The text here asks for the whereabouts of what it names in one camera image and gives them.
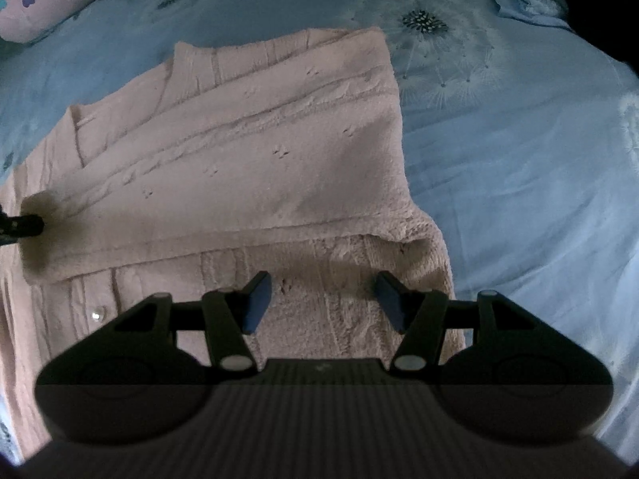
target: cable knit pattern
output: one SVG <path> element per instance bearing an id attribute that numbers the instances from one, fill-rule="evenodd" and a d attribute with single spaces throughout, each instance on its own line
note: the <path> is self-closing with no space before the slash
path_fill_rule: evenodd
<path id="1" fill-rule="evenodd" d="M 376 273 L 453 295 L 442 234 L 408 192 L 401 135 L 379 28 L 178 43 L 121 90 L 69 108 L 0 189 L 9 214 L 47 225 L 0 251 L 2 383 L 24 456 L 48 439 L 33 399 L 42 365 L 158 291 L 195 300 L 267 270 L 272 305 L 247 337 L 260 365 L 388 363 L 401 338 L 374 299 Z M 206 363 L 200 334 L 178 345 Z M 445 358 L 462 347 L 448 334 Z"/>

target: pearl button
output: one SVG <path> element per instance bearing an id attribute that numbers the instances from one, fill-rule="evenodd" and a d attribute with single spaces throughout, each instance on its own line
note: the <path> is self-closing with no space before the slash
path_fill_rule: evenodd
<path id="1" fill-rule="evenodd" d="M 104 320 L 104 314 L 105 314 L 104 306 L 98 306 L 94 308 L 93 311 L 91 312 L 91 318 L 93 319 L 94 322 L 101 323 Z"/>

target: blue bedspread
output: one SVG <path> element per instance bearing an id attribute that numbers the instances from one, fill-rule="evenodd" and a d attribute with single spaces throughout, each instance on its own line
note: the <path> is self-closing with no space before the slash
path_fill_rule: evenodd
<path id="1" fill-rule="evenodd" d="M 568 30 L 496 9 L 493 0 L 98 0 L 33 46 L 0 46 L 0 163 L 22 161 L 66 106 L 117 90 L 178 40 L 222 46 L 379 25 L 401 90 L 411 192 L 443 231 L 458 297 L 497 289 L 602 359 L 616 389 L 598 436 L 634 461 L 639 80 Z M 447 31 L 420 32 L 426 25 Z"/>

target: black clamp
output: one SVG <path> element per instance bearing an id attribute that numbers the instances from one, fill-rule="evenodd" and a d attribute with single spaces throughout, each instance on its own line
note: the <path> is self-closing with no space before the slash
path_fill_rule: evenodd
<path id="1" fill-rule="evenodd" d="M 535 444 L 589 432 L 611 403 L 605 366 L 502 294 L 453 301 L 411 291 L 388 272 L 377 276 L 375 295 L 404 333 L 388 372 L 379 361 L 362 373 L 354 370 L 363 360 L 277 360 L 258 373 L 242 335 L 258 327 L 271 286 L 260 272 L 240 291 L 209 292 L 197 302 L 147 297 L 42 370 L 35 396 L 47 428 L 85 443 L 140 441 L 192 418 L 222 382 L 260 387 L 282 377 L 309 388 L 419 380 L 473 431 Z M 474 343 L 440 364 L 448 329 L 473 329 Z M 180 330 L 205 332 L 210 367 L 176 347 Z"/>
<path id="2" fill-rule="evenodd" d="M 0 246 L 18 243 L 20 238 L 39 236 L 43 230 L 41 217 L 35 214 L 9 217 L 0 206 Z"/>

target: ribbed black surface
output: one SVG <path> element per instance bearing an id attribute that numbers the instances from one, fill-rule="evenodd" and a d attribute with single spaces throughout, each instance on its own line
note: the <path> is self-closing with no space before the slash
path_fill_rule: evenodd
<path id="1" fill-rule="evenodd" d="M 216 387 L 199 416 L 165 437 L 119 448 L 56 441 L 23 467 L 24 476 L 613 478 L 623 473 L 622 463 L 593 439 L 547 448 L 488 441 L 452 422 L 427 386 L 385 376 L 377 361 L 350 369 L 327 364 L 335 361 L 312 362 L 314 368 L 271 361 L 252 383 Z M 350 380 L 372 384 L 346 384 Z"/>

